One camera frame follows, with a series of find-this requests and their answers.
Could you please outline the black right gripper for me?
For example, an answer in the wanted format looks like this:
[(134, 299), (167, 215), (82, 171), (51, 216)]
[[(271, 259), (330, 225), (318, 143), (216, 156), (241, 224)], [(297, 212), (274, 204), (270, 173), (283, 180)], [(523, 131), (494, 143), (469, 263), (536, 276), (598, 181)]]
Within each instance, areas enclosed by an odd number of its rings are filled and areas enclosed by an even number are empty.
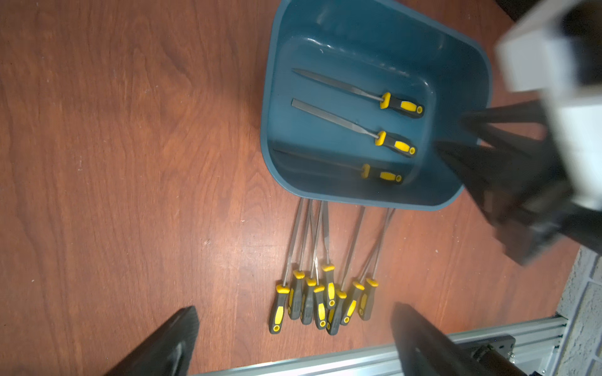
[(553, 136), (536, 140), (497, 127), (547, 127), (540, 101), (471, 111), (461, 123), (485, 146), (439, 140), (434, 148), (494, 227), (507, 257), (528, 265), (563, 237), (601, 252), (601, 211), (575, 202), (576, 191)]

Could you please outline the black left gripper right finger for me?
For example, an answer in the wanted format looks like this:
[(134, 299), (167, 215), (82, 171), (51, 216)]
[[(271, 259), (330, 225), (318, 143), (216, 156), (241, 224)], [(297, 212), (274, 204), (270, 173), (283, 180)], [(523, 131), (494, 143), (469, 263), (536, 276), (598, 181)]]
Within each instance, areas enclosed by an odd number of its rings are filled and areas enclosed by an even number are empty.
[(493, 374), (409, 304), (395, 304), (391, 330), (405, 375)]

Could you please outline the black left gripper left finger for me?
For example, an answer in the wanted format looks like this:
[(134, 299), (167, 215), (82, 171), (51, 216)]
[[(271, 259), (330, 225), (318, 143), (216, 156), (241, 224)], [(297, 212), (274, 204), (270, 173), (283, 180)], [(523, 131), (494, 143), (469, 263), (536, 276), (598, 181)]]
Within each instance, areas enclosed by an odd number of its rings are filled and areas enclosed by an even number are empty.
[(198, 332), (196, 308), (182, 308), (107, 374), (186, 375)]

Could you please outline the file seven yellow black handle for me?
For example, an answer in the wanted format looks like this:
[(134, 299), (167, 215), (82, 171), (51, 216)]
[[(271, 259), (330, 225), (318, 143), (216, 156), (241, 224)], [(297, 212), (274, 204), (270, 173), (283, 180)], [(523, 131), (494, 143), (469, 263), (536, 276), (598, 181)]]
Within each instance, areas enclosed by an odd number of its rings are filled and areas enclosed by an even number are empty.
[(376, 246), (368, 257), (360, 277), (353, 281), (352, 286), (347, 293), (346, 300), (343, 304), (341, 324), (348, 324), (354, 313), (357, 313), (363, 321), (369, 321), (372, 316), (376, 300), (376, 289), (379, 287), (379, 282), (376, 280), (376, 271), (378, 269), (387, 230), (394, 213), (395, 210), (392, 208), (387, 210), (379, 240), (376, 242)]

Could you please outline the file nine yellow black handle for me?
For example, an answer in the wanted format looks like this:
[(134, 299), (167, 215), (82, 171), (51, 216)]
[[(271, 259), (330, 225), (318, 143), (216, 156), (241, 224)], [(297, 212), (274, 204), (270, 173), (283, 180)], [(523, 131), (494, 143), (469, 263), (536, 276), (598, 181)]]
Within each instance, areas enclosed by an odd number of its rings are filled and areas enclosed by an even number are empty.
[(379, 131), (378, 133), (372, 132), (354, 122), (348, 121), (342, 117), (324, 111), (298, 99), (293, 99), (291, 105), (298, 110), (312, 114), (315, 117), (321, 118), (343, 128), (347, 128), (355, 133), (370, 136), (374, 139), (374, 144), (377, 147), (386, 147), (393, 152), (403, 155), (407, 158), (414, 158), (417, 153), (416, 147), (404, 137), (397, 136), (393, 133), (388, 133), (387, 131)]

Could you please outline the file eight yellow black handle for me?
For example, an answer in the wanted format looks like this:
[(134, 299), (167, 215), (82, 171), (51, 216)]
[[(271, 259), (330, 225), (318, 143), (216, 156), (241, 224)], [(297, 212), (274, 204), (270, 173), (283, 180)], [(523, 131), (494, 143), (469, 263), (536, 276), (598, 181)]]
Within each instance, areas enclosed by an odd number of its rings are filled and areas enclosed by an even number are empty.
[(401, 185), (403, 183), (403, 176), (400, 173), (392, 172), (387, 169), (379, 168), (368, 163), (363, 164), (362, 166), (346, 164), (342, 162), (329, 161), (324, 158), (318, 158), (315, 156), (311, 156), (309, 154), (300, 154), (296, 152), (291, 152), (287, 150), (274, 149), (274, 151), (280, 154), (286, 154), (293, 157), (301, 158), (308, 161), (315, 161), (321, 164), (336, 166), (344, 169), (350, 169), (360, 174), (360, 177), (363, 180), (371, 180), (371, 181), (381, 181), (387, 182), (389, 184)]

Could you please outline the file ten yellow black handle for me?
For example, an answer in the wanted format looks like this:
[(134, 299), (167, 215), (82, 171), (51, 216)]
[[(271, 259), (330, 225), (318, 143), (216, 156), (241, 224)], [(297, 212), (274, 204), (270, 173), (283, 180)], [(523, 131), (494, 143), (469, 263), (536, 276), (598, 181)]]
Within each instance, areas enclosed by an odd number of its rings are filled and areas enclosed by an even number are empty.
[(381, 110), (396, 111), (399, 114), (403, 114), (404, 116), (414, 119), (421, 118), (425, 114), (425, 108), (421, 103), (406, 97), (396, 97), (390, 92), (384, 92), (382, 95), (373, 94), (360, 89), (357, 86), (336, 80), (335, 78), (329, 78), (327, 76), (300, 68), (293, 68), (293, 72), (303, 76), (304, 78), (309, 78), (310, 80), (331, 86), (332, 88), (343, 90), (344, 92), (349, 92), (359, 97), (375, 100), (379, 103), (379, 108)]

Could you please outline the teal plastic storage box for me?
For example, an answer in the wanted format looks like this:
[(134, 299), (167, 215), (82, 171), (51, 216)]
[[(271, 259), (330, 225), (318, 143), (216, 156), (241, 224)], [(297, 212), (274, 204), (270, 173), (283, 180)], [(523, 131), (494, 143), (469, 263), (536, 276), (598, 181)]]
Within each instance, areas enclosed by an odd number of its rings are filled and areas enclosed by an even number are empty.
[[(293, 68), (335, 78), (367, 92), (390, 92), (421, 103), (414, 119), (379, 103), (304, 78)], [(435, 142), (474, 146), (460, 119), (492, 96), (491, 64), (472, 39), (395, 1), (283, 1), (274, 18), (263, 97), (260, 142), (274, 179), (318, 201), (437, 211), (462, 193)], [(291, 105), (301, 100), (378, 133), (408, 139), (407, 158), (374, 139)], [(401, 185), (363, 180), (358, 172), (274, 149), (329, 161), (365, 163), (400, 173)]]

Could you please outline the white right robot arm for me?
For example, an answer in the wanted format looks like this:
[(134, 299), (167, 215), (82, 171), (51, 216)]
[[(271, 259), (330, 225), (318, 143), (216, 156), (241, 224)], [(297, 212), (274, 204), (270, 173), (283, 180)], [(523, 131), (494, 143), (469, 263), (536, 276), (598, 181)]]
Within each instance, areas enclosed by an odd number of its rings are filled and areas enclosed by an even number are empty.
[(536, 100), (465, 113), (483, 141), (434, 144), (506, 255), (527, 265), (559, 238), (601, 249), (601, 4), (541, 1), (496, 47), (507, 86)]

